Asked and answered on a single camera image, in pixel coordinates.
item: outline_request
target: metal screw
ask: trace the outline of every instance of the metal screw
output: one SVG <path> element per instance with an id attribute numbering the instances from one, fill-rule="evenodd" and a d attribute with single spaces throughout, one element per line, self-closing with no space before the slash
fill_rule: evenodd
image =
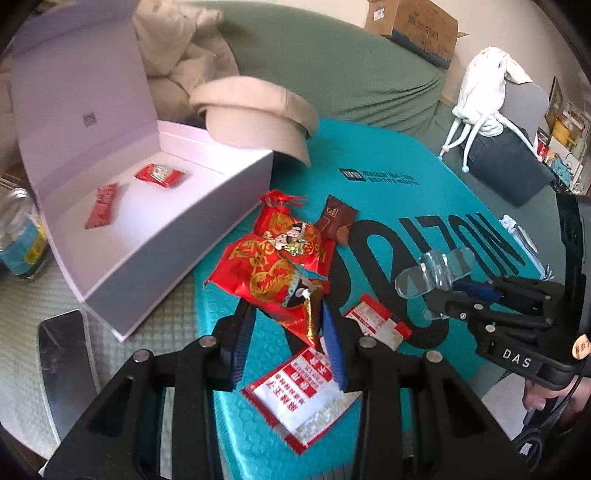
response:
<path id="1" fill-rule="evenodd" d="M 142 363 L 145 362 L 148 358 L 150 358 L 150 351 L 142 348 L 141 350 L 137 350 L 134 353 L 134 362 Z"/>
<path id="2" fill-rule="evenodd" d="M 438 364 L 441 360 L 443 360 L 443 355 L 437 350 L 429 350 L 427 353 L 425 353 L 425 358 L 432 364 Z"/>
<path id="3" fill-rule="evenodd" d="M 378 341 L 374 337 L 361 337 L 359 344 L 363 348 L 373 348 L 378 344 Z"/>
<path id="4" fill-rule="evenodd" d="M 211 348 L 215 346 L 217 339 L 213 335 L 205 335 L 199 339 L 199 345 L 203 348 Z"/>

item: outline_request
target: white gift box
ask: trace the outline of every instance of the white gift box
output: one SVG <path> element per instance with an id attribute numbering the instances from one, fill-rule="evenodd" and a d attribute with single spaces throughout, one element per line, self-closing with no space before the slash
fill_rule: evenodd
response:
<path id="1" fill-rule="evenodd" d="M 259 203 L 272 152 L 157 120 L 135 38 L 135 0 L 79 0 L 14 41 L 22 159 L 70 288 L 123 341 Z M 134 177 L 186 173 L 171 188 Z M 96 188 L 119 182 L 112 223 L 85 230 Z"/>

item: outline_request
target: wall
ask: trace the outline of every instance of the wall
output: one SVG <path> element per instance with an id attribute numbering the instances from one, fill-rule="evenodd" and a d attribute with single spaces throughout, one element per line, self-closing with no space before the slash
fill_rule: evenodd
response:
<path id="1" fill-rule="evenodd" d="M 304 8 L 363 27 L 367 0 L 263 0 Z M 433 0 L 458 20 L 469 35 L 457 42 L 443 95 L 457 100 L 466 66 L 481 49 L 496 46 L 507 51 L 550 92 L 558 77 L 564 95 L 583 106 L 579 64 L 552 22 L 532 0 Z"/>
<path id="2" fill-rule="evenodd" d="M 287 5 L 303 8 L 311 12 L 328 15 L 358 27 L 365 25 L 365 17 L 369 9 L 367 0 L 242 0 L 263 1 L 269 4 Z"/>

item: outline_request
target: black cable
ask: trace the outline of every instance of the black cable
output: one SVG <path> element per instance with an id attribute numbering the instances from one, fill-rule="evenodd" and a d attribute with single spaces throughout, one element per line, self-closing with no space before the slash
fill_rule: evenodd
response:
<path id="1" fill-rule="evenodd" d="M 525 455 L 525 459 L 527 465 L 530 469 L 530 472 L 533 472 L 537 466 L 540 464 L 540 460 L 542 458 L 542 453 L 544 451 L 544 441 L 542 439 L 542 431 L 544 430 L 545 426 L 550 424 L 550 422 L 555 422 L 562 412 L 568 405 L 570 399 L 572 398 L 574 392 L 577 390 L 579 385 L 581 384 L 581 380 L 583 379 L 583 371 L 585 366 L 587 365 L 587 358 L 583 361 L 581 366 L 581 370 L 579 372 L 579 377 L 577 378 L 576 382 L 574 383 L 573 387 L 569 390 L 569 393 L 563 398 L 560 404 L 552 411 L 550 415 L 542 422 L 542 425 L 539 427 L 534 427 L 528 429 L 524 432 L 521 432 L 517 437 L 513 439 L 513 445 L 517 449 L 518 452 L 521 452 L 521 449 L 530 444 L 530 449 Z"/>

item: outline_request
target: round sticker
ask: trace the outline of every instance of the round sticker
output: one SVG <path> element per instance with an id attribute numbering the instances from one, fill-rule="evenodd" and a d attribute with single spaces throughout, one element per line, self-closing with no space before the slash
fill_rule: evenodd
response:
<path id="1" fill-rule="evenodd" d="M 591 353 L 591 342 L 589 342 L 587 335 L 582 334 L 579 338 L 577 338 L 574 341 L 573 357 L 575 357 L 577 360 L 582 360 L 590 353 Z"/>

